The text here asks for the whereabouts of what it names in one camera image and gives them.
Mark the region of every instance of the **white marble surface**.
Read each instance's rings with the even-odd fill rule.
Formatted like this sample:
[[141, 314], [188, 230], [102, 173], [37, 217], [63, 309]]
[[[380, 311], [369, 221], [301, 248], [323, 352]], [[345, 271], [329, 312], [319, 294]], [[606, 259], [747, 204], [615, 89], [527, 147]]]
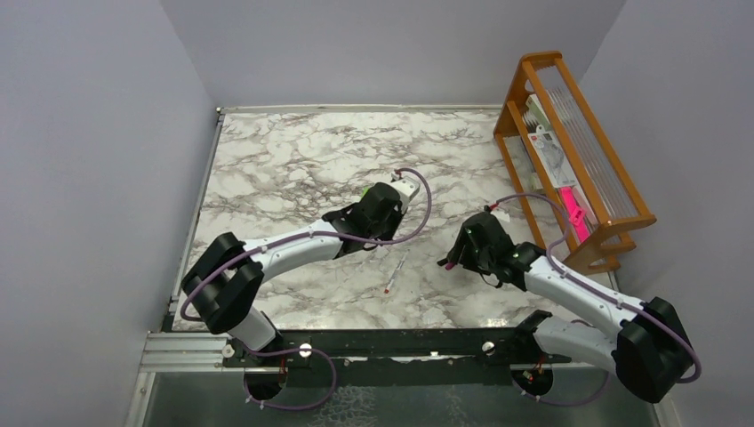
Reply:
[[[493, 142], [498, 112], [321, 112], [225, 117], [189, 265], [221, 233], [262, 238], [308, 225], [389, 181], [400, 166], [429, 180], [435, 204], [413, 241], [317, 262], [262, 286], [255, 307], [279, 328], [514, 326], [535, 309], [574, 315], [513, 286], [495, 289], [479, 275], [436, 265], [461, 223], [484, 204], [513, 193]], [[412, 203], [397, 236], [413, 230], [426, 196]], [[546, 206], [543, 234], [559, 229]], [[515, 242], [531, 240], [518, 203], [498, 213]], [[401, 257], [405, 265], [383, 292]], [[204, 329], [176, 316], [174, 330]]]

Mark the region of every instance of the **wooden shelf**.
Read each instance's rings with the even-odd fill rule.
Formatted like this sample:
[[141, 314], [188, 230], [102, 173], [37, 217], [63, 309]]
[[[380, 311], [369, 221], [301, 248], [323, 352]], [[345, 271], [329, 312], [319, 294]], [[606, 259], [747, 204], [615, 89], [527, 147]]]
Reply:
[[[540, 74], [551, 77], [547, 78], [547, 85], [542, 82]], [[530, 53], [521, 58], [495, 126], [494, 138], [509, 169], [514, 189], [525, 191], [506, 147], [505, 138], [509, 137], [521, 139], [545, 195], [563, 205], [529, 141], [531, 129], [524, 117], [526, 100], [532, 94], [537, 95], [597, 219], [597, 224], [590, 226], [590, 236], [583, 242], [579, 243], [573, 233], [566, 240], [570, 255], [565, 258], [565, 264], [583, 274], [616, 270], [620, 267], [616, 255], [637, 247], [629, 232], [648, 227], [656, 219], [617, 157], [560, 52]], [[542, 238], [531, 205], [527, 200], [522, 200], [521, 205], [536, 244], [545, 247], [547, 242]], [[570, 227], [554, 208], [553, 213], [561, 230]]]

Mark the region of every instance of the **pink item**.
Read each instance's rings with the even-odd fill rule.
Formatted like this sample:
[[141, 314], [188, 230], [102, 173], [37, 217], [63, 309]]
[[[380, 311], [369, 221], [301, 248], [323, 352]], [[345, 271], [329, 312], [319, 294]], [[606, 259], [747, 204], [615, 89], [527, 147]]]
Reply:
[[565, 209], [568, 211], [568, 221], [574, 226], [576, 237], [579, 239], [579, 243], [581, 243], [590, 235], [589, 229], [587, 229], [587, 224], [584, 223], [586, 211], [584, 211], [579, 206], [579, 203], [576, 202], [574, 192], [570, 187], [561, 187], [558, 191], [560, 191], [560, 198], [563, 199]]

